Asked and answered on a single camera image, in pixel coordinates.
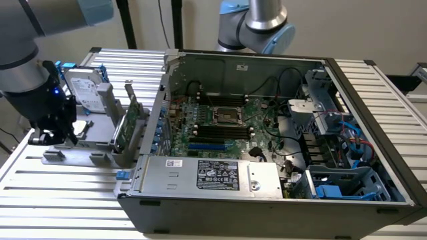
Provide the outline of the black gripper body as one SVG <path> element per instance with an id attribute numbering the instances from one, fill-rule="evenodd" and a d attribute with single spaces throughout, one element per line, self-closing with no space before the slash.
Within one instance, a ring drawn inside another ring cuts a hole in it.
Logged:
<path id="1" fill-rule="evenodd" d="M 63 129 L 69 126 L 67 98 L 59 79 L 49 75 L 45 83 L 25 92 L 5 92 L 5 99 L 21 116 L 41 129 Z"/>

